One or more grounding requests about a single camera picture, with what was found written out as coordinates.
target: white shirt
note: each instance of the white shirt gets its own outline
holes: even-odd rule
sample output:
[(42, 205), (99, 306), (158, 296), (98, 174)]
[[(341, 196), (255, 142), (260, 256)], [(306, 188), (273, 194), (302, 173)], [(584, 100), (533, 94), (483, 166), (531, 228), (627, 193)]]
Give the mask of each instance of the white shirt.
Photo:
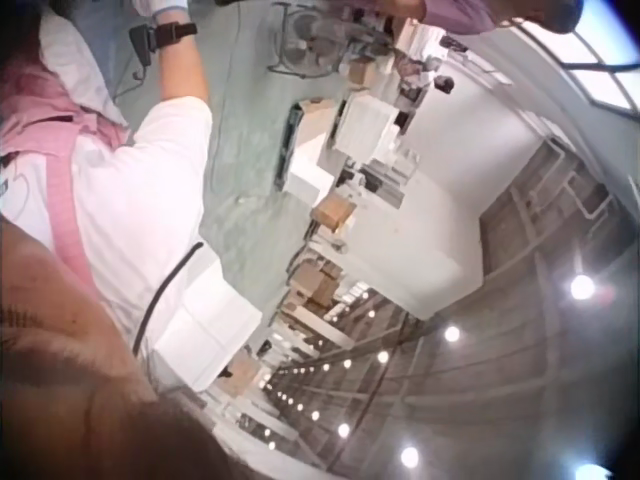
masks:
[[(77, 104), (126, 125), (71, 23), (46, 14), (40, 42), (43, 63)], [(80, 235), (103, 304), (129, 342), (153, 294), (197, 240), (211, 128), (209, 107), (187, 97), (153, 107), (133, 146), (113, 152), (88, 135), (76, 142), (72, 174)], [(42, 155), (23, 154), (0, 172), (0, 210), (53, 250), (45, 168)], [(186, 275), (178, 276), (157, 305), (155, 338), (172, 318), (185, 283)]]

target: pink apron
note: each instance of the pink apron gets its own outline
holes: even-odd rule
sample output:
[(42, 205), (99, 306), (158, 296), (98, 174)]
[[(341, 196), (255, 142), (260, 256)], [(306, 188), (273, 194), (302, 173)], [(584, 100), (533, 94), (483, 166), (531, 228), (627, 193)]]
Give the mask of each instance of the pink apron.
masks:
[(47, 159), (47, 210), (56, 255), (98, 294), (78, 228), (71, 157), (80, 134), (115, 150), (128, 131), (76, 105), (60, 78), (41, 62), (14, 62), (0, 85), (0, 156), (39, 153)]

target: white wall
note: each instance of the white wall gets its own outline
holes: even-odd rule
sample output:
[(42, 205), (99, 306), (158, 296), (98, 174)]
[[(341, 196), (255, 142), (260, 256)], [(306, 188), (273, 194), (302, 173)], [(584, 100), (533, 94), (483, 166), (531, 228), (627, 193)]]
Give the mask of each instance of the white wall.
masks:
[(422, 319), (482, 284), (477, 215), (427, 175), (414, 175), (399, 210), (371, 197), (354, 213), (346, 254), (314, 248)]
[(511, 78), (511, 95), (523, 108), (562, 128), (592, 173), (638, 216), (627, 175), (638, 178), (639, 123), (591, 105), (566, 72), (514, 29), (458, 39)]
[(511, 183), (542, 139), (519, 115), (463, 69), (445, 64), (456, 86), (433, 89), (405, 136), (421, 155), (420, 170), (480, 215)]

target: hand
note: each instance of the hand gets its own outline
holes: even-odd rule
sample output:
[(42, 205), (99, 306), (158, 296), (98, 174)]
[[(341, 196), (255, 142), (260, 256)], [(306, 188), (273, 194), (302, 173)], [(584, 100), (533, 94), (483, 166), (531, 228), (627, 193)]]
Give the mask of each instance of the hand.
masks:
[(131, 3), (143, 17), (153, 17), (165, 10), (189, 9), (189, 0), (131, 0)]

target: purple shirt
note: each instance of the purple shirt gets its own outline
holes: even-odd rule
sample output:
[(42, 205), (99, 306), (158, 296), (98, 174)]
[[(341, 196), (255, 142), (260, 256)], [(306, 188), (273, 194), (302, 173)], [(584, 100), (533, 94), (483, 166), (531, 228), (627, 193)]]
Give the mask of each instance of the purple shirt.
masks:
[(483, 0), (424, 0), (427, 14), (422, 23), (455, 35), (475, 35), (496, 28)]

